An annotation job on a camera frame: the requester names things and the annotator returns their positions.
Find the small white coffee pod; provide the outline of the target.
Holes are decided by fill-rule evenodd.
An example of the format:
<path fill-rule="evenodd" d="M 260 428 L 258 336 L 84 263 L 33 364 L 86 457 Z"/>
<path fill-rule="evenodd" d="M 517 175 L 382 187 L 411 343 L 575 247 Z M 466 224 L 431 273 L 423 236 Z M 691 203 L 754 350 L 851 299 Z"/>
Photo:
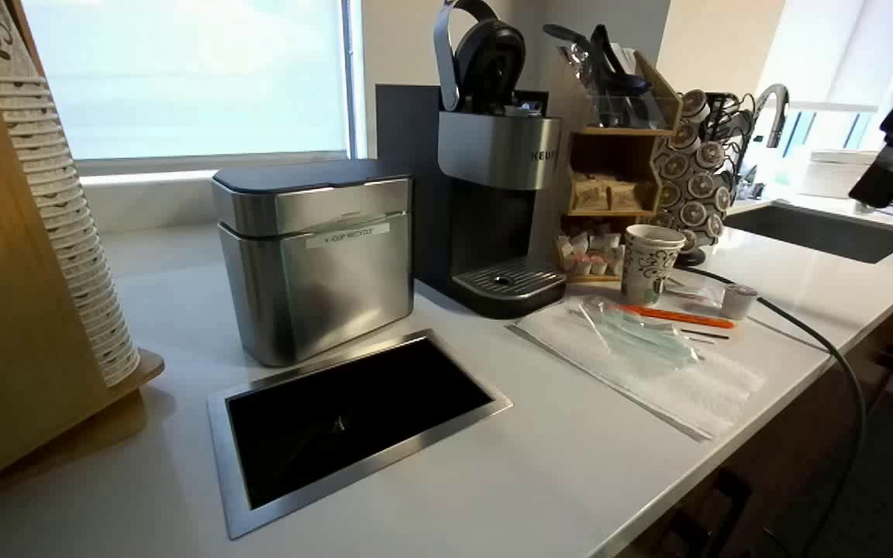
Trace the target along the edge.
<path fill-rule="evenodd" d="M 743 320 L 755 302 L 755 290 L 746 286 L 728 286 L 723 294 L 723 315 Z"/>

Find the black silver coffee machine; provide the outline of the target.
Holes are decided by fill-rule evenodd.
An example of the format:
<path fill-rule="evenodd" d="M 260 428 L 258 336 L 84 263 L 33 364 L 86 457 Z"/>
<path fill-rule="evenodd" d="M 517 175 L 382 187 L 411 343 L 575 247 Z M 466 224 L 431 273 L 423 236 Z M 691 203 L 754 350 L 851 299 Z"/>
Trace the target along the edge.
<path fill-rule="evenodd" d="M 481 315 L 525 315 L 564 290 L 531 256 L 557 120 L 517 87 L 525 34 L 485 0 L 440 0 L 431 40 L 434 87 L 374 87 L 379 156 L 411 179 L 411 273 Z"/>

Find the patterned paper coffee cup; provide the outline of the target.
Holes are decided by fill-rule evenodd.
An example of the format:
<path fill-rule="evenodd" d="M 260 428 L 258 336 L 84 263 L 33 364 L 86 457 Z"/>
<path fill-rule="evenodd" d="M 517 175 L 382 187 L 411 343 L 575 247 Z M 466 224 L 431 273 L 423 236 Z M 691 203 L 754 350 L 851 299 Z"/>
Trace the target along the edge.
<path fill-rule="evenodd" d="M 623 299 L 629 304 L 650 304 L 685 247 L 685 236 L 653 224 L 632 224 L 626 228 Z"/>

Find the steel framed counter trash chute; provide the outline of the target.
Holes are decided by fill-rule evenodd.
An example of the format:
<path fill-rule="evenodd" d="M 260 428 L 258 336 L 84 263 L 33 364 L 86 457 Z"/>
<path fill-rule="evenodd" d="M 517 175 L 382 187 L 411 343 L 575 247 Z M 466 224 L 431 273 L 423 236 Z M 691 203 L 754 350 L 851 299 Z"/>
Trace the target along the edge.
<path fill-rule="evenodd" d="M 241 538 L 507 407 L 431 327 L 213 393 L 225 535 Z"/>

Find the wooden cup dispenser stand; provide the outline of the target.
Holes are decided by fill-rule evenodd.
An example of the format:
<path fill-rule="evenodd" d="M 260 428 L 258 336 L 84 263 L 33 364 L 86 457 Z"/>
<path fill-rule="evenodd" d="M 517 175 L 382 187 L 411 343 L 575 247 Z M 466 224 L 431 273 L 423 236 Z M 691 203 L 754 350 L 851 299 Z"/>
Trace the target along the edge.
<path fill-rule="evenodd" d="M 44 70 L 21 0 L 7 5 Z M 106 386 L 0 113 L 0 476 L 140 420 L 162 358 L 135 352 L 140 365 Z"/>

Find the stainless steel countertop bin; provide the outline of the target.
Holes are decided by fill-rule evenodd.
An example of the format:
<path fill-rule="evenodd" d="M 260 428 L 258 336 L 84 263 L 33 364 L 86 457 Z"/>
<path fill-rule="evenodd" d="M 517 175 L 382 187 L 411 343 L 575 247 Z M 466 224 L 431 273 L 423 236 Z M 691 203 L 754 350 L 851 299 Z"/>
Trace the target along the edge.
<path fill-rule="evenodd" d="M 241 347 L 301 364 L 411 309 L 411 182 L 374 159 L 209 177 Z"/>

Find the orange stir stick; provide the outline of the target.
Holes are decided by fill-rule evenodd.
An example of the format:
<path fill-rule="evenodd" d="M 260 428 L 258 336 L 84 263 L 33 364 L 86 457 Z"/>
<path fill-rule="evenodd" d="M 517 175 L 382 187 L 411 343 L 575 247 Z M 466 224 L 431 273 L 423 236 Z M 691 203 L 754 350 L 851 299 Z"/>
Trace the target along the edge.
<path fill-rule="evenodd" d="M 649 320 L 666 320 L 666 322 L 681 322 L 681 326 L 702 326 L 702 327 L 718 327 L 732 332 L 732 320 L 718 315 L 702 315 L 702 312 L 681 312 L 681 309 L 662 309 L 662 308 L 644 308 L 644 304 L 617 304 L 623 312 L 649 315 Z"/>

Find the wooden condiment organizer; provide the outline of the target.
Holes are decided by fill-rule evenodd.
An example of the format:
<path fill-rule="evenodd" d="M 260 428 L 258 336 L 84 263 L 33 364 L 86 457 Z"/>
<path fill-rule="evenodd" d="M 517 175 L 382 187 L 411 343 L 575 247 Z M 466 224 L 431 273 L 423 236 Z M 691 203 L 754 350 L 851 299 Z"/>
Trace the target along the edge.
<path fill-rule="evenodd" d="M 659 213 L 662 177 L 653 145 L 677 137 L 679 95 L 634 54 L 632 69 L 649 79 L 641 107 L 650 125 L 601 125 L 599 106 L 579 106 L 567 130 L 567 200 L 557 224 L 557 267 L 569 282 L 617 289 L 623 277 L 623 228 Z"/>

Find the clear plastic bag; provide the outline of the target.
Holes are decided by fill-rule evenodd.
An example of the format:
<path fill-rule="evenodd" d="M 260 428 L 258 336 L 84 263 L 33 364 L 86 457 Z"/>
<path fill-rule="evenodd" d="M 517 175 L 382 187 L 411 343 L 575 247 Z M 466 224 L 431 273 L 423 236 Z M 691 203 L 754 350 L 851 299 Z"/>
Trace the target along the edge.
<path fill-rule="evenodd" d="M 694 341 L 599 294 L 569 294 L 514 327 L 694 440 L 746 426 L 821 364 L 818 350 L 763 327 Z"/>

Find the black plastic utensils bundle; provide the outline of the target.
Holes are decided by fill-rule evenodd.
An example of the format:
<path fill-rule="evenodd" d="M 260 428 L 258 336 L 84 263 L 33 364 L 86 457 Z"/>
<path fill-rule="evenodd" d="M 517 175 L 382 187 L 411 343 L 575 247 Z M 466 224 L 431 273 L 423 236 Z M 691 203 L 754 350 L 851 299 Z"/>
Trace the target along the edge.
<path fill-rule="evenodd" d="M 666 127 L 649 78 L 623 69 L 603 25 L 595 25 L 588 38 L 564 25 L 545 25 L 545 34 L 562 40 L 562 57 L 572 66 L 575 79 L 591 93 L 601 127 Z"/>

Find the chrome sink faucet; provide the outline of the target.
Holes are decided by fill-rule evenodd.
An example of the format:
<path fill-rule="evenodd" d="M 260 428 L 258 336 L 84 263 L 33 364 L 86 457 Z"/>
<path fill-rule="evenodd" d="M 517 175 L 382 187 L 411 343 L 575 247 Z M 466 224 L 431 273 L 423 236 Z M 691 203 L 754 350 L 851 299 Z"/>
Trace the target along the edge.
<path fill-rule="evenodd" d="M 733 160 L 733 199 L 749 200 L 763 196 L 758 160 L 781 143 L 787 120 L 791 89 L 784 83 L 765 83 L 749 99 L 749 115 L 742 130 L 742 153 Z"/>

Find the white tissue box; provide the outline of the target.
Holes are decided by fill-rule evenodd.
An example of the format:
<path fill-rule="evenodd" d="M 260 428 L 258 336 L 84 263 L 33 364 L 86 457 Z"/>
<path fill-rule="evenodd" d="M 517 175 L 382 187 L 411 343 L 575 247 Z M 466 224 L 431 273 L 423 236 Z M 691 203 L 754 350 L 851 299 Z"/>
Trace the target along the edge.
<path fill-rule="evenodd" d="M 873 160 L 871 153 L 813 153 L 799 175 L 799 188 L 806 196 L 841 199 Z"/>

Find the dark undermount sink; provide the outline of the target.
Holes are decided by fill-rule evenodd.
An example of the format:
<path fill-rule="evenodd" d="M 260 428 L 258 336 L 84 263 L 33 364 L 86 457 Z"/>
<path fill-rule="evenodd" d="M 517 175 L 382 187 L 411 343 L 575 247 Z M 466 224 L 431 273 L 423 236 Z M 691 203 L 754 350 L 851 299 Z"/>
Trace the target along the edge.
<path fill-rule="evenodd" d="M 826 213 L 791 200 L 768 200 L 728 213 L 724 227 L 860 263 L 881 263 L 893 255 L 890 224 Z"/>

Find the stack of paper cups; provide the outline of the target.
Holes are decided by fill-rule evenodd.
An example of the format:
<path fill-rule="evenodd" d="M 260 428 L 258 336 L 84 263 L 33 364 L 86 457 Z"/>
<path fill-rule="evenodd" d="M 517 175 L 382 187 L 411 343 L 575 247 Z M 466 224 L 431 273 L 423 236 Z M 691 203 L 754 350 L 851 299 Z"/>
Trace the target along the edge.
<path fill-rule="evenodd" d="M 140 365 L 140 352 L 118 308 L 51 89 L 33 66 L 7 0 L 0 0 L 0 113 L 103 385 L 114 386 Z"/>

